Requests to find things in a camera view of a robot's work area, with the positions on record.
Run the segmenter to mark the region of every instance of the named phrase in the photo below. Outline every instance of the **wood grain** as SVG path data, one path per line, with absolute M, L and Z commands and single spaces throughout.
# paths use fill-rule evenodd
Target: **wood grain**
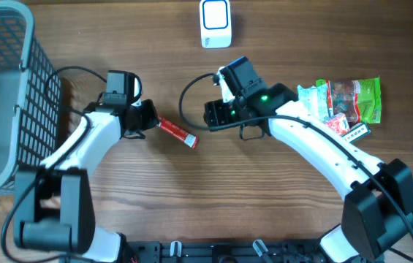
M 318 78 L 380 76 L 382 123 L 356 144 L 384 161 L 400 158 L 413 171 L 413 1 L 234 1 L 232 47 L 221 50 L 200 45 L 197 1 L 31 10 L 56 68 L 136 72 L 143 97 L 180 125 L 183 87 L 240 56 L 248 56 L 269 85 L 294 90 Z M 105 89 L 83 72 L 62 76 L 79 109 Z M 202 104 L 219 97 L 205 80 L 184 107 L 202 123 Z M 70 129 L 78 121 L 71 116 Z M 191 132 L 200 137 L 195 150 L 160 129 L 110 149 L 91 179 L 98 224 L 129 240 L 225 241 L 318 237 L 340 222 L 336 191 L 286 145 L 271 138 L 242 142 L 237 129 Z M 11 197 L 0 197 L 0 230 L 11 205 Z M 413 256 L 409 238 L 396 247 Z M 387 254 L 387 262 L 403 260 Z
M 200 3 L 198 0 L 14 0 L 23 4 L 106 4 L 106 3 L 139 3 L 139 2 L 195 2 Z M 233 0 L 238 1 L 255 1 L 255 0 Z

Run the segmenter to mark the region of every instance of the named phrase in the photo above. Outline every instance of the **green snack package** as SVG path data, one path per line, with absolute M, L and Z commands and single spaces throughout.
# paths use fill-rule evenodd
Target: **green snack package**
M 322 85 L 327 87 L 330 117 L 344 113 L 348 122 L 380 123 L 382 115 L 380 77 L 342 82 L 317 80 L 317 87 Z

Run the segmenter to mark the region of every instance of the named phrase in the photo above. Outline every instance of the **black cable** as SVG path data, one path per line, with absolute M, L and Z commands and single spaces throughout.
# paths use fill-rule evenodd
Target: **black cable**
M 99 95 L 97 96 L 97 100 L 96 102 L 99 103 L 99 101 L 101 100 L 102 96 L 104 96 L 104 91 L 99 93 Z
M 44 84 L 44 95 L 45 95 L 45 101 L 49 104 L 52 105 L 51 107 L 58 112 L 57 107 L 60 107 L 62 110 L 66 110 L 69 111 L 71 113 L 75 113 L 80 115 L 82 118 L 85 118 L 86 120 L 86 127 L 83 131 L 83 133 L 78 137 L 78 139 L 75 141 L 75 143 L 73 145 L 70 146 L 70 148 L 60 156 L 60 158 L 57 159 L 57 161 L 52 164 L 48 169 L 42 169 L 37 173 L 36 178 L 34 179 L 33 183 L 30 183 L 28 185 L 28 187 L 24 190 L 23 194 L 21 194 L 20 197 L 18 197 L 17 201 L 15 202 L 15 204 L 13 205 L 10 213 L 8 214 L 8 216 L 6 217 L 4 223 L 3 223 L 3 228 L 1 229 L 1 238 L 0 238 L 0 244 L 1 244 L 1 250 L 3 251 L 3 254 L 11 261 L 13 262 L 17 262 L 17 263 L 44 263 L 44 262 L 49 262 L 49 261 L 53 261 L 56 259 L 77 259 L 80 261 L 84 261 L 84 262 L 93 262 L 93 260 L 90 259 L 84 259 L 84 258 L 80 258 L 77 256 L 72 256 L 70 254 L 60 254 L 60 255 L 56 255 L 56 256 L 52 256 L 46 259 L 39 259 L 36 261 L 30 261 L 30 262 L 25 262 L 22 261 L 20 259 L 16 259 L 14 256 L 11 255 L 11 253 L 8 251 L 7 248 L 7 232 L 8 232 L 8 228 L 10 227 L 10 223 L 11 220 L 13 218 L 13 216 L 16 213 L 16 210 L 19 208 L 19 206 L 21 205 L 21 203 L 23 202 L 23 200 L 27 197 L 27 195 L 31 192 L 31 190 L 33 188 L 36 188 L 36 186 L 39 184 L 39 182 L 41 181 L 41 179 L 44 178 L 44 176 L 50 174 L 55 167 L 60 164 L 63 160 L 65 160 L 67 158 L 67 156 L 74 150 L 76 149 L 76 147 L 86 138 L 86 135 L 90 132 L 91 130 L 91 120 L 89 119 L 89 117 L 85 114 L 82 113 L 78 110 L 75 110 L 71 107 L 65 107 L 65 106 L 61 106 L 58 105 L 56 102 L 52 101 L 52 99 L 50 98 L 49 94 L 48 94 L 48 85 L 50 80 L 52 79 L 52 77 L 56 76 L 59 72 L 62 72 L 64 70 L 68 70 L 68 69 L 80 69 L 86 72 L 89 72 L 93 75 L 95 75 L 96 77 L 98 77 L 100 80 L 102 80 L 103 82 L 107 82 L 106 79 L 103 78 L 103 76 L 97 74 L 96 72 L 90 70 L 90 69 L 86 69 L 84 67 L 81 66 L 65 66 L 62 67 L 60 69 L 57 69 L 56 71 L 54 71 L 45 81 Z
M 242 96 L 243 96 L 243 92 L 242 92 L 242 88 L 241 88 L 241 87 L 238 88 L 238 89 L 235 91 L 235 94 L 234 94 L 234 103 L 235 103 L 235 106 L 237 106 L 237 108 L 239 108 L 240 110 L 243 110 L 243 107 L 240 105 L 240 102 L 239 102 L 239 100 L 237 99 L 237 95 L 239 94 L 239 92 L 240 92 L 240 94 L 242 94 Z
M 183 114 L 183 110 L 182 110 L 182 101 L 183 101 L 183 97 L 185 96 L 186 91 L 188 91 L 189 88 L 192 85 L 194 85 L 196 82 L 198 82 L 199 80 L 201 80 L 205 77 L 212 76 L 212 75 L 214 75 L 214 73 L 207 73 L 207 74 L 204 74 L 204 75 L 201 75 L 201 76 L 197 77 L 196 79 L 191 81 L 184 88 L 184 90 L 182 91 L 182 93 L 180 95 L 180 99 L 178 101 L 178 111 L 180 113 L 180 117 L 182 118 L 183 121 L 185 121 L 185 123 L 187 123 L 188 125 L 190 125 L 193 128 L 201 129 L 203 131 L 220 131 L 220 130 L 223 130 L 223 129 L 237 127 L 237 126 L 240 126 L 242 124 L 247 124 L 247 123 L 256 122 L 256 121 L 264 121 L 264 120 L 268 120 L 268 119 L 271 119 L 271 118 L 276 118 L 276 119 L 284 119 L 284 120 L 289 120 L 289 121 L 295 121 L 295 122 L 303 124 L 304 127 L 306 127 L 306 128 L 313 129 L 318 134 L 322 135 L 326 140 L 328 140 L 332 144 L 334 144 L 337 147 L 337 149 L 339 149 L 341 152 L 344 153 L 344 155 L 347 156 L 347 158 L 349 160 L 354 162 L 355 166 L 357 168 L 360 168 L 368 176 L 368 178 L 375 184 L 377 190 L 382 192 L 388 198 L 388 200 L 390 201 L 390 205 L 396 211 L 396 213 L 401 217 L 401 220 L 403 221 L 404 225 L 408 229 L 408 233 L 411 235 L 411 238 L 412 238 L 412 241 L 413 241 L 413 228 L 411 227 L 411 224 L 408 222 L 408 219 L 406 218 L 406 215 L 404 215 L 404 213 L 400 209 L 398 203 L 393 199 L 393 197 L 387 191 L 387 189 L 385 189 L 385 187 L 374 177 L 374 175 L 372 175 L 372 173 L 370 171 L 368 171 L 367 168 L 365 168 L 365 166 L 363 165 L 363 163 L 361 161 L 357 160 L 348 150 L 346 150 L 346 148 L 344 148 L 342 145 L 340 145 L 338 142 L 336 142 L 330 135 L 324 133 L 321 129 L 315 127 L 310 122 L 304 121 L 300 118 L 287 116 L 287 115 L 272 115 L 272 116 L 262 116 L 262 117 L 251 118 L 251 119 L 248 119 L 248 120 L 245 120 L 245 121 L 238 121 L 238 122 L 235 122 L 235 123 L 230 123 L 230 124 L 227 124 L 227 125 L 221 125 L 221 126 L 216 126 L 216 127 L 210 128 L 210 127 L 207 127 L 207 126 L 199 126 L 199 125 L 191 123 L 189 120 L 187 120 L 185 115 Z M 413 262 L 412 257 L 407 256 L 406 254 L 404 254 L 404 253 L 402 253 L 402 252 L 400 252 L 400 251 L 398 251 L 394 248 L 389 248 L 389 250 L 392 251 L 393 253 L 399 255 L 399 256 L 402 256 L 406 260 L 408 260 L 410 262 Z

